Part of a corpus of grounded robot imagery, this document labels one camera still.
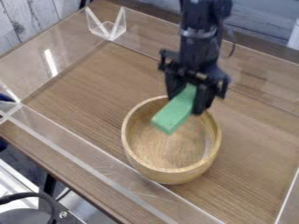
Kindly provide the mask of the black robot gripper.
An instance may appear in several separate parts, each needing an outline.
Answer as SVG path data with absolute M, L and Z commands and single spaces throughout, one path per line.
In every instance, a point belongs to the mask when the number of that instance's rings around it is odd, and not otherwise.
M 181 51 L 160 50 L 158 69 L 164 72 L 168 99 L 171 100 L 189 84 L 197 87 L 193 113 L 199 116 L 215 97 L 225 98 L 231 83 L 230 75 L 219 68 L 223 29 L 190 34 L 183 32 Z

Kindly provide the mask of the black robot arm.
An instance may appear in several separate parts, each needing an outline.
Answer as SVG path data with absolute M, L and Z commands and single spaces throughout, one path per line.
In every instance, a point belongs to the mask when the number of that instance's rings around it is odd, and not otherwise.
M 230 75 L 219 67 L 225 20 L 231 15 L 233 0 L 181 0 L 181 48 L 160 50 L 159 70 L 171 100 L 195 86 L 191 112 L 199 116 L 217 97 L 225 99 Z

